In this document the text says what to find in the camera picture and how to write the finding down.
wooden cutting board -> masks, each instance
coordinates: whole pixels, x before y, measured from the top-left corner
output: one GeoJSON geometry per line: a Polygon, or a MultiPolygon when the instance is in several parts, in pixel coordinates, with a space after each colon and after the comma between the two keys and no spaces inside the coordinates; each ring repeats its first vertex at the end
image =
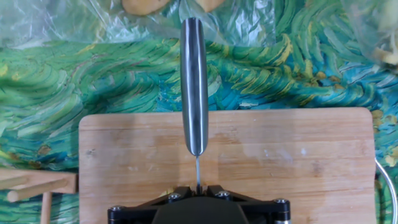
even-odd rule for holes
{"type": "MultiPolygon", "coordinates": [[[[292,223],[376,222],[374,138],[364,108],[214,111],[201,181],[291,201],[292,223]]],[[[100,114],[79,127],[80,223],[195,185],[181,113],[100,114]]]]}

metal screw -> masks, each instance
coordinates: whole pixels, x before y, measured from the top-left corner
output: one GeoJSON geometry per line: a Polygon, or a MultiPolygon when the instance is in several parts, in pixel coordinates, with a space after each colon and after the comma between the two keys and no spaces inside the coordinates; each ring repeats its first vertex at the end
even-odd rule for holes
{"type": "Polygon", "coordinates": [[[178,199],[180,197],[181,197],[181,195],[179,193],[171,193],[169,195],[169,200],[175,200],[175,199],[178,199]]]}
{"type": "Polygon", "coordinates": [[[121,210],[123,210],[125,208],[126,207],[122,206],[122,205],[115,205],[115,206],[111,207],[110,210],[112,210],[112,211],[121,211],[121,210]]]}
{"type": "Polygon", "coordinates": [[[277,199],[274,200],[274,202],[275,202],[275,203],[286,203],[287,200],[284,199],[284,198],[277,198],[277,199]]]}
{"type": "Polygon", "coordinates": [[[218,192],[215,195],[216,195],[216,197],[228,197],[229,196],[229,192],[226,191],[226,190],[222,190],[222,191],[218,192]]]}

potato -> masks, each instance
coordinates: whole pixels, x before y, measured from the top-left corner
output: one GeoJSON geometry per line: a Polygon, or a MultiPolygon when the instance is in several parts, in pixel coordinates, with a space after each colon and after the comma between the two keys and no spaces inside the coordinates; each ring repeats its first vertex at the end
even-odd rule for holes
{"type": "Polygon", "coordinates": [[[122,5],[126,12],[137,16],[144,16],[162,8],[169,1],[170,0],[122,0],[122,5]]]}
{"type": "Polygon", "coordinates": [[[224,1],[225,0],[197,0],[197,3],[205,10],[205,12],[211,12],[224,1]]]}

plastic bag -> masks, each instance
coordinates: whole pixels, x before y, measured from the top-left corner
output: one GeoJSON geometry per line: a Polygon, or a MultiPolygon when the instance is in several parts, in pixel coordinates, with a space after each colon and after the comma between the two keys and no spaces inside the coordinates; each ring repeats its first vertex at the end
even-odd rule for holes
{"type": "Polygon", "coordinates": [[[195,0],[171,0],[147,16],[126,13],[121,0],[13,0],[0,2],[0,46],[179,38],[182,21],[193,16],[202,20],[206,40],[245,47],[275,41],[273,0],[226,0],[210,13],[195,0]]]}
{"type": "Polygon", "coordinates": [[[397,68],[398,0],[341,0],[362,54],[397,68]]]}

black base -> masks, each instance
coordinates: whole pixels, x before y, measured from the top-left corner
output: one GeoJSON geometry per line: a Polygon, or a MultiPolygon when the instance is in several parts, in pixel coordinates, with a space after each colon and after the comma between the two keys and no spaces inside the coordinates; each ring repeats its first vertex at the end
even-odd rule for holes
{"type": "Polygon", "coordinates": [[[220,185],[209,186],[196,194],[189,187],[137,207],[108,209],[109,224],[273,224],[290,220],[290,202],[284,199],[260,201],[220,185]]]}

